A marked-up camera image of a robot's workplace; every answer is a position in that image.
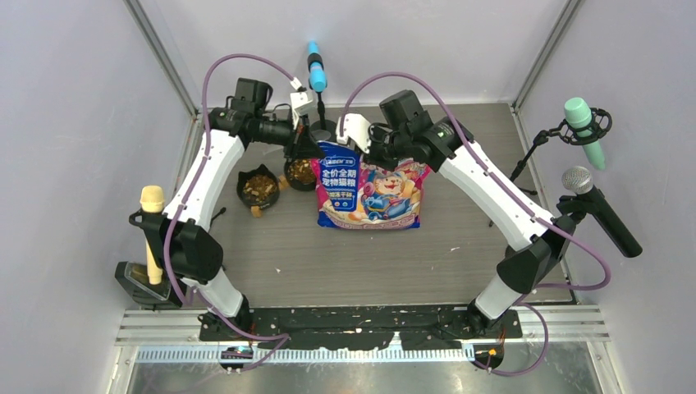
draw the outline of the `bag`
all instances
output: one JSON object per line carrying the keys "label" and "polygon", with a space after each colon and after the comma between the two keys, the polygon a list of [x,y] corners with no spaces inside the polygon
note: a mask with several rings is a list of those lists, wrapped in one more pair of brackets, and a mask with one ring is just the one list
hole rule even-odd
{"label": "bag", "polygon": [[313,159],[322,227],[381,230],[420,227],[423,179],[430,167],[404,160],[394,172],[362,163],[353,150],[319,142],[326,158]]}

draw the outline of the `mint green microphone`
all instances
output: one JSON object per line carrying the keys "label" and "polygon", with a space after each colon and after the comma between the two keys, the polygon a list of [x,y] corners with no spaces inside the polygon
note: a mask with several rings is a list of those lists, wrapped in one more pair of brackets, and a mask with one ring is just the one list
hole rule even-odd
{"label": "mint green microphone", "polygon": [[[592,121],[592,111],[589,109],[585,100],[580,97],[571,98],[566,101],[563,109],[566,114],[565,121],[575,129],[586,127]],[[590,130],[583,130],[578,133],[580,137],[587,137],[590,135],[592,135],[592,131]],[[583,145],[583,150],[588,157],[588,161],[595,168],[598,170],[607,168],[607,165],[604,163],[604,152],[602,151],[602,146],[599,144],[599,141]]]}

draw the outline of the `wall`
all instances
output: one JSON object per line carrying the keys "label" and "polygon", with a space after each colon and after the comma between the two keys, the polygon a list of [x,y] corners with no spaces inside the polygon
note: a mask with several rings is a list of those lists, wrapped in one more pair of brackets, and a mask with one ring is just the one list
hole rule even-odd
{"label": "wall", "polygon": [[[327,103],[344,103],[368,77],[407,71],[450,103],[511,102],[564,2],[396,0],[143,0],[167,51],[199,102],[202,76],[228,53],[265,56],[307,79],[307,43],[316,39],[327,69]],[[236,79],[266,80],[275,102],[290,86],[279,73],[235,61],[213,76],[210,103],[234,93]],[[357,103],[375,104],[413,86],[384,80]],[[425,103],[433,101],[425,94]]]}
{"label": "wall", "polygon": [[102,392],[144,260],[127,215],[172,190],[187,114],[120,0],[2,2],[2,392]]}
{"label": "wall", "polygon": [[[578,235],[603,252],[614,272],[609,287],[585,296],[602,307],[627,392],[693,391],[694,15],[689,0],[588,0],[522,110],[530,136],[557,125],[563,103],[576,95],[614,117],[602,140],[607,170],[593,173],[644,252],[623,258],[592,218]],[[588,166],[582,149],[559,141],[535,156],[554,200],[566,194],[563,171]],[[573,248],[569,259],[575,282],[601,279],[586,254]]]}

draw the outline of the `yellow microphone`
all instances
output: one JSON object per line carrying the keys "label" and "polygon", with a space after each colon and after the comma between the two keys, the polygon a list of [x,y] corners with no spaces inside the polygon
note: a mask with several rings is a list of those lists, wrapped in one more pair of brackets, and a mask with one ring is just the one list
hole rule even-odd
{"label": "yellow microphone", "polygon": [[[162,213],[164,210],[164,191],[159,186],[146,186],[140,193],[140,207],[146,213]],[[148,241],[145,240],[145,253],[148,262],[148,279],[151,285],[162,283],[162,269],[154,262]]]}

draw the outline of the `silver microphone head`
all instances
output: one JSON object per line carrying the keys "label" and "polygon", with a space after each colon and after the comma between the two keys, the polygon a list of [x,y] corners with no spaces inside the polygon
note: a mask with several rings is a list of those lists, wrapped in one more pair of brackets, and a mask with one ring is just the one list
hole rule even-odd
{"label": "silver microphone head", "polygon": [[577,195],[587,193],[593,186],[592,173],[585,167],[575,166],[563,172],[563,187]]}

